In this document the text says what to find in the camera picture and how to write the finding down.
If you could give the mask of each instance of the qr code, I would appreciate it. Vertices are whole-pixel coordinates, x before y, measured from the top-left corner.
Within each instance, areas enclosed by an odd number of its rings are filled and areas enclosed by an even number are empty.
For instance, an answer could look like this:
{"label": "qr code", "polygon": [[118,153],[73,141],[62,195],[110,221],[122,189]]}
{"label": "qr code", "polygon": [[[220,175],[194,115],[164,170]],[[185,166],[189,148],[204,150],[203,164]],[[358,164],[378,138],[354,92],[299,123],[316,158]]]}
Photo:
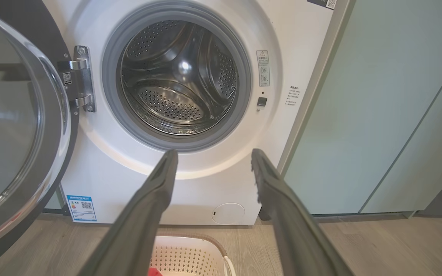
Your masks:
{"label": "qr code", "polygon": [[335,9],[335,3],[337,0],[327,0],[327,5],[325,7],[328,7],[330,9]]}
{"label": "qr code", "polygon": [[72,84],[71,73],[63,73],[63,81],[65,85]]}
{"label": "qr code", "polygon": [[90,202],[81,202],[81,208],[91,209],[91,203]]}

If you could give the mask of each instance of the laundry basket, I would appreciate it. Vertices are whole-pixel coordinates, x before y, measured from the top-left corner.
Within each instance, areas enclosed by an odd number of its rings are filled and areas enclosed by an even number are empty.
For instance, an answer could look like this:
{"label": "laundry basket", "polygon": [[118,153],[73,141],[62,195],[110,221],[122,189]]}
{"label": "laundry basket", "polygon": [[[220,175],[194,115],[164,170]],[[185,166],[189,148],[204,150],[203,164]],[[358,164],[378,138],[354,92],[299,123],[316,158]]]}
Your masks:
{"label": "laundry basket", "polygon": [[157,236],[150,267],[163,276],[236,276],[224,248],[200,234]]}

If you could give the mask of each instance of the front-load washing machine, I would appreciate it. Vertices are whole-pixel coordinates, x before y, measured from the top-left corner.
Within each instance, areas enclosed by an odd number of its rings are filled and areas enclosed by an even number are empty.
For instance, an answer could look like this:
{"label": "front-load washing machine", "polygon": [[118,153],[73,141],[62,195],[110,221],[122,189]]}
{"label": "front-load washing machine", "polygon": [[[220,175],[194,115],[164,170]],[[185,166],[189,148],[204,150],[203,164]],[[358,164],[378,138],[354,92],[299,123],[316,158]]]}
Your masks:
{"label": "front-load washing machine", "polygon": [[170,148],[161,223],[253,224],[250,153],[285,162],[339,3],[0,0],[0,255],[60,183],[74,221],[114,222]]}
{"label": "front-load washing machine", "polygon": [[165,150],[177,149],[162,224],[254,224],[251,150],[279,162],[333,9],[301,0],[44,3],[91,68],[91,103],[61,181],[73,220],[113,223]]}

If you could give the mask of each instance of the warning label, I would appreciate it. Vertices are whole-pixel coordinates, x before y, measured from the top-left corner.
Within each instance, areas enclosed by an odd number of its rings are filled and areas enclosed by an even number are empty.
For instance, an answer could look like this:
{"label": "warning label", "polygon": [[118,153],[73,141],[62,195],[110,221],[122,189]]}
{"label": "warning label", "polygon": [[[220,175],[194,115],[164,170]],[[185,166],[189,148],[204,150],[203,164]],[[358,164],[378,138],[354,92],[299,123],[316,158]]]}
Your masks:
{"label": "warning label", "polygon": [[75,196],[68,195],[69,210],[73,216],[73,220],[83,222],[96,222],[95,209],[91,196]]}
{"label": "warning label", "polygon": [[270,85],[269,52],[257,51],[259,86]]}
{"label": "warning label", "polygon": [[298,86],[291,86],[287,96],[286,101],[284,102],[284,105],[289,105],[291,107],[296,106],[296,102],[300,98],[300,90]]}

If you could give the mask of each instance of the white sticker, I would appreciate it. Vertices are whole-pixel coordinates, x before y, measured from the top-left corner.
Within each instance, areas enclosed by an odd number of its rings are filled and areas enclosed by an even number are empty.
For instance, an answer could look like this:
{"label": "white sticker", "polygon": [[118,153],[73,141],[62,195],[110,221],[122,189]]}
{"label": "white sticker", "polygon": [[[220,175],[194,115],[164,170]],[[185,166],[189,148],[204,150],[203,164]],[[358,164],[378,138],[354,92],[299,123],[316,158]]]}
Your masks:
{"label": "white sticker", "polygon": [[335,9],[335,3],[337,3],[337,0],[327,0],[327,4],[325,7],[328,7],[329,9]]}
{"label": "white sticker", "polygon": [[270,85],[269,51],[257,51],[259,86]]}
{"label": "white sticker", "polygon": [[284,105],[296,106],[298,99],[300,98],[300,91],[298,86],[290,86],[290,89],[286,96],[286,102]]}
{"label": "white sticker", "polygon": [[91,196],[68,195],[67,199],[73,220],[80,220],[82,222],[97,221]]}
{"label": "white sticker", "polygon": [[72,80],[71,80],[71,73],[63,73],[63,81],[64,81],[64,85],[68,85],[68,84],[72,84]]}

